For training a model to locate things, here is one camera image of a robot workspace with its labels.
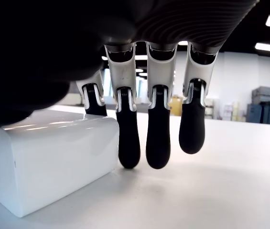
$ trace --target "black rubber fingertip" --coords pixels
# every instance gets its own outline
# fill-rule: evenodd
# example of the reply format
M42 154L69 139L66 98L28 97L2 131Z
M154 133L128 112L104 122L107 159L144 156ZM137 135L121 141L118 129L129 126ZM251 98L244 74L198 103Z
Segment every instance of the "black rubber fingertip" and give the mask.
M167 165L170 154L170 110L164 107L149 109L146 159L152 168L160 169Z
M183 104L179 129L179 145L188 154L195 154L202 148L205 140L205 107L200 99Z
M119 123L119 160L123 167L132 169L140 160L140 142L137 128L137 112L122 110L117 113Z

